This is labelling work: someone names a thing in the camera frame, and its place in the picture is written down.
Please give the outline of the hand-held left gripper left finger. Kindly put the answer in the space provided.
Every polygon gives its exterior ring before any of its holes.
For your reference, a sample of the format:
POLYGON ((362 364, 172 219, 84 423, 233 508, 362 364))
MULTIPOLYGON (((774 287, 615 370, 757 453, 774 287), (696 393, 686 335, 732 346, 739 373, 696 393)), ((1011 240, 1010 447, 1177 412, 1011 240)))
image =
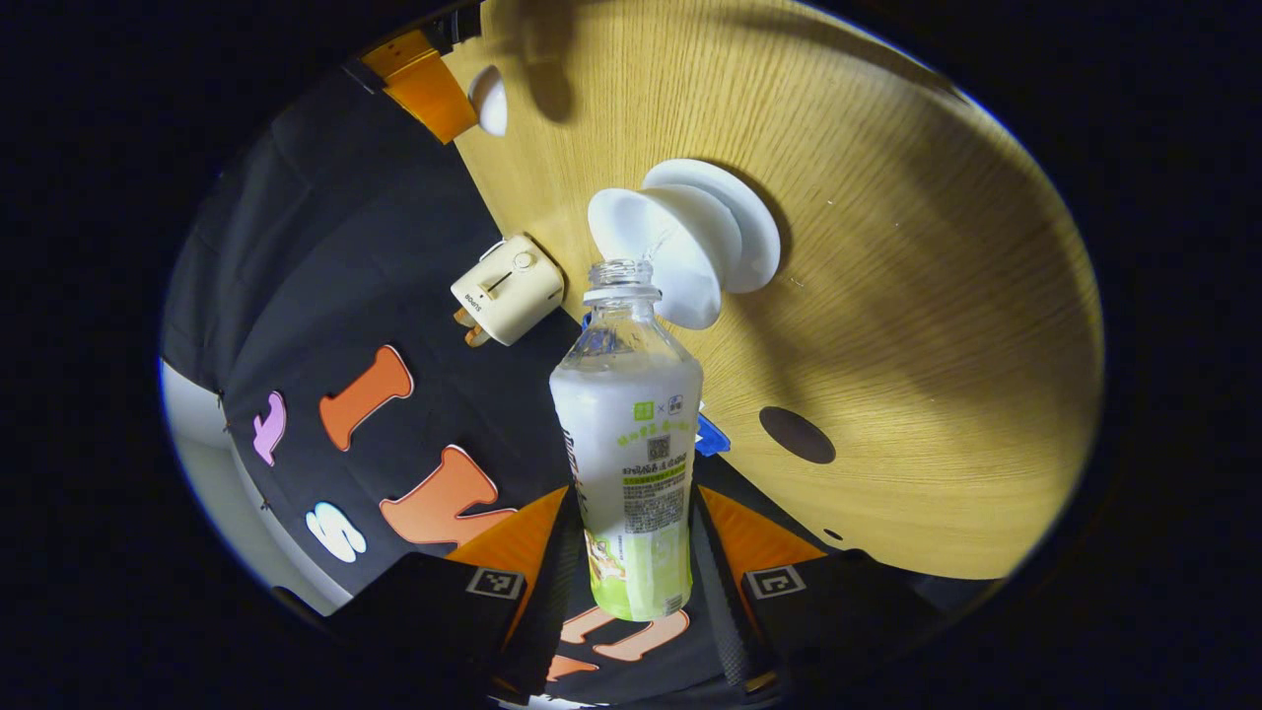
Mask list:
POLYGON ((575 491, 564 486, 445 557, 398 557, 327 629, 404 697, 522 704, 546 684, 581 528, 575 491))

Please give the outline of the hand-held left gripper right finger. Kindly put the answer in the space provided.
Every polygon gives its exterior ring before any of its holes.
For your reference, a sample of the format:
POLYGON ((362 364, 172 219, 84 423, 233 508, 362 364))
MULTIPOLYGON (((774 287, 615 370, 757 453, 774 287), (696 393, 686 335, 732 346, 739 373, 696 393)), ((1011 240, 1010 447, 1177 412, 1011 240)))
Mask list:
POLYGON ((825 552, 694 486, 692 551, 740 697, 832 697, 924 642, 941 615, 858 549, 825 552))

